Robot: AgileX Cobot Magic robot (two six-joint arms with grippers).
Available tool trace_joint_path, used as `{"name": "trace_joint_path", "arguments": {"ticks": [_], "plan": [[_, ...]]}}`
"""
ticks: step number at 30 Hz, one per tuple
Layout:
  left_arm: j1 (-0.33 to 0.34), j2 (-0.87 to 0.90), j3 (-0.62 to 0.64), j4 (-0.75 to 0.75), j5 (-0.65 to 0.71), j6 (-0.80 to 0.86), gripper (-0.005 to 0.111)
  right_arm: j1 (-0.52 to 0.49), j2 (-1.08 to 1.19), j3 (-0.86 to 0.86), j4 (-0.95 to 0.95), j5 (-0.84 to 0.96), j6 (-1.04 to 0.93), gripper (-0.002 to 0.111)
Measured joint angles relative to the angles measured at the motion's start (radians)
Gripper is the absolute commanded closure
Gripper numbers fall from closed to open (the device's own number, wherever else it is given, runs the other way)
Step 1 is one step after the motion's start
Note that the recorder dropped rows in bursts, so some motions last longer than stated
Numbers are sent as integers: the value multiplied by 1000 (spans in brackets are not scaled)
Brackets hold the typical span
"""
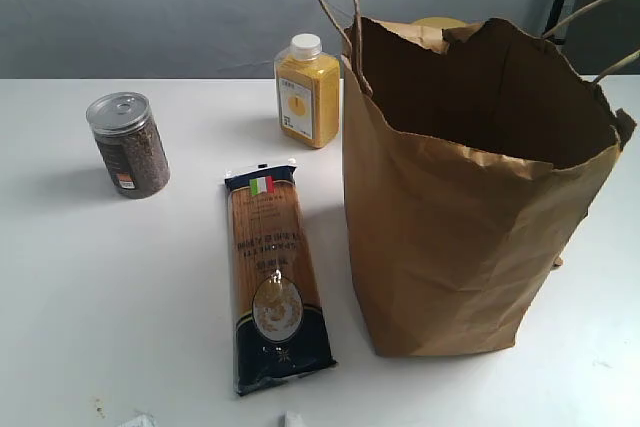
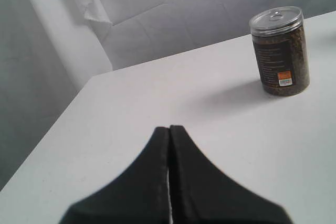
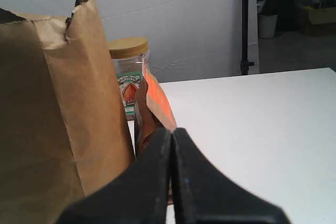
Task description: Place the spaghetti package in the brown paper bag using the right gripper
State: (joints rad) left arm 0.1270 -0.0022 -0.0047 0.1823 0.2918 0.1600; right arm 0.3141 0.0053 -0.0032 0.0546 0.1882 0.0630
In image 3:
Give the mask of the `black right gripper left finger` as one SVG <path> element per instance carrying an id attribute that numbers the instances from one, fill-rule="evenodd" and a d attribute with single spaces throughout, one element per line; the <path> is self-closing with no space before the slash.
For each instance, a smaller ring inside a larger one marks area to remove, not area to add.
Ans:
<path id="1" fill-rule="evenodd" d="M 159 128 L 152 137 L 125 172 L 67 207 L 57 223 L 165 223 L 171 132 Z"/>

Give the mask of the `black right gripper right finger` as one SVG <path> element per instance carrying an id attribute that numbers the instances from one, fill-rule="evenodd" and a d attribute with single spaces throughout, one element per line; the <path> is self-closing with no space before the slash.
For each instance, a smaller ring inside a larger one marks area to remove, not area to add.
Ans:
<path id="1" fill-rule="evenodd" d="M 187 131 L 172 134 L 176 223 L 289 223 L 285 212 L 235 184 L 202 154 Z"/>

